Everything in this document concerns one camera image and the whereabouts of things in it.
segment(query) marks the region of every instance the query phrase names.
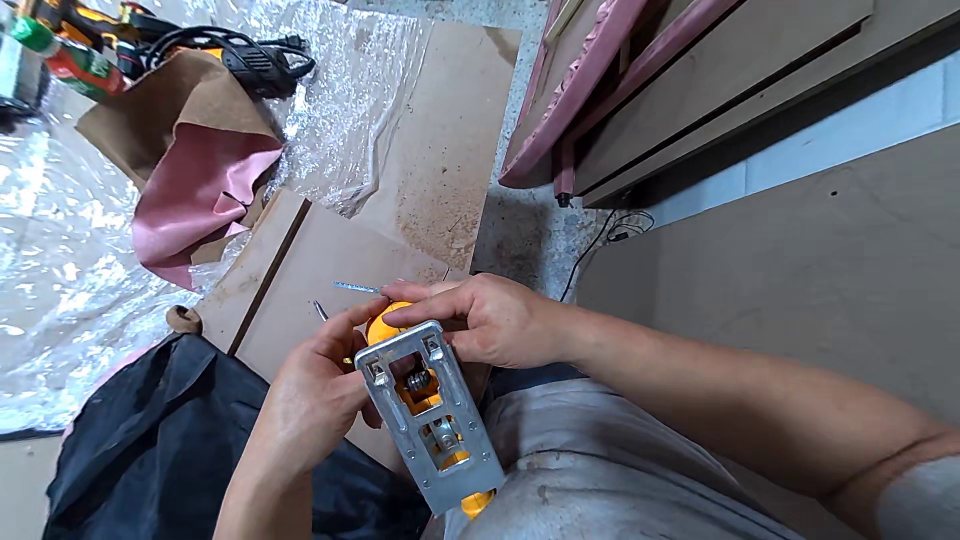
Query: black cord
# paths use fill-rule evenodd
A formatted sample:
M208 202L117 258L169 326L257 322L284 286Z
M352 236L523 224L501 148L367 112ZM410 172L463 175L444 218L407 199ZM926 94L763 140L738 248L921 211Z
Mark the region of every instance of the black cord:
M582 254L577 258L577 261L573 263L573 268L570 269L570 278L566 280L566 287L564 287L564 294L560 295L560 301L563 302L566 299L566 293L570 291L570 284L573 283L573 276L577 273L577 266L580 265L580 262L590 253L590 250L593 249L593 246L600 241L600 237L603 236L604 231L607 229L607 226L610 225L610 220L613 218L613 215L616 214L616 210L611 210L610 215L607 216L607 221L603 222L603 227L600 228L600 233L593 238L593 241L590 242L590 245L584 250Z
M641 224L626 223L628 219L635 216L640 216L650 220L650 224L647 227L643 227L643 225ZM653 229L655 223L656 223L656 220L654 219L654 216L650 215L650 212L646 210L636 210L636 211L626 213L613 220L613 224L610 226L610 230L607 232L607 241L616 242L616 241L622 240L627 236L629 236L630 233L634 233L634 234L646 233L647 231L650 231L651 229ZM617 233L617 230L620 230L620 229L625 230L625 232Z
M230 52L237 60L243 63L244 67L250 71L253 76L259 79L262 84L271 86L274 91L282 92L282 88L280 88L275 81L264 77L263 74L254 69L247 62L247 60L243 58L242 55L236 52L236 49L233 47L232 43L234 40L243 41L246 45L257 50L261 55L266 57L267 60L272 63L278 71L284 72L294 79L303 77L316 65L316 61L314 61L309 55L300 49L287 46L277 46L276 49L281 53L294 55L305 60L303 64L298 65L295 68L284 67L272 55L270 55L260 43L254 41L249 36L217 26L192 26L188 28L181 28L165 34L147 50L144 55L143 64L147 69L155 69L166 59L167 53L170 51L170 49L176 46L188 47L192 49L222 48L224 51ZM264 43L267 44L278 42L279 40L264 41Z
M597 236L593 238L593 241L590 242L590 245L588 245L587 248L584 250L584 252L580 254L580 256L577 258L577 261L573 263L573 268L570 269L570 277L566 280L566 287L564 287L564 294L560 296L561 302L566 300L566 293L570 292L570 286L573 284L573 277L577 273L577 266L580 266L580 263L583 262L587 254L590 253L590 250L593 249L593 246L595 246L596 243L600 241L600 238L603 237L604 232L607 231L607 226L610 225L610 220L613 219L613 215L616 213L617 213L617 210L611 210L610 215L607 216L607 220L603 222L603 227L600 228L600 233L598 233ZM650 225L647 226L646 229L644 229L639 225L634 225L633 223L624 223L625 220L630 219L631 217L634 217L637 215L645 217L650 220ZM636 210L636 211L626 213L616 218L616 220L613 221L613 226L610 227L610 231L607 233L607 241L608 242L616 241L616 239L614 239L616 234L614 233L616 232L617 229L627 229L628 231L633 231L634 233L646 233L647 231L650 231L651 229L654 228L655 223L656 223L656 220L654 219L654 216L650 215L650 212L646 210Z

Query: black bag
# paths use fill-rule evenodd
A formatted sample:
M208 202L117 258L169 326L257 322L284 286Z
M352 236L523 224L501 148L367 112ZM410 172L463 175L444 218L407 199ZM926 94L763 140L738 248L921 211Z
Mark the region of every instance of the black bag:
M110 378L63 443L46 539L210 538L268 384L194 334ZM347 440L313 472L315 538L419 538L430 510Z

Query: pink paper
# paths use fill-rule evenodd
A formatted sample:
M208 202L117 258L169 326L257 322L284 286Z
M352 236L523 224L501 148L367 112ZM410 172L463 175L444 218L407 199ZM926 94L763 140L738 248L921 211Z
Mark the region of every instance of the pink paper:
M280 156L265 135L180 122L133 213L133 250L148 270L193 290L190 255L243 230L253 182Z

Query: forearm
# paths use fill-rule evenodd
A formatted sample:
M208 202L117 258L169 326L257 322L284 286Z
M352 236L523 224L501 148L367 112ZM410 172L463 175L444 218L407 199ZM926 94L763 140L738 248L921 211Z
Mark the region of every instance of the forearm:
M767 355L571 310L567 361L671 428L823 496L943 428L872 386Z
M214 538L308 538L311 472L293 470L251 436L224 496Z

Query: power tool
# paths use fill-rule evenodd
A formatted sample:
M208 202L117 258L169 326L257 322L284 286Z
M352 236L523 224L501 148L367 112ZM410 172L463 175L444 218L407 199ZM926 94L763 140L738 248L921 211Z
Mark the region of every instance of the power tool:
M434 514L459 505L473 519L506 477L444 329L437 321L395 329L381 313L367 341L353 364L423 498Z
M112 49L117 67L132 80L180 49L199 49L220 59L250 94L287 98L296 90L297 80L316 65L299 36L254 41L215 26L181 28L135 2L121 2L119 16L111 17L76 0L23 0L19 14L98 52ZM287 55L302 61L291 66Z

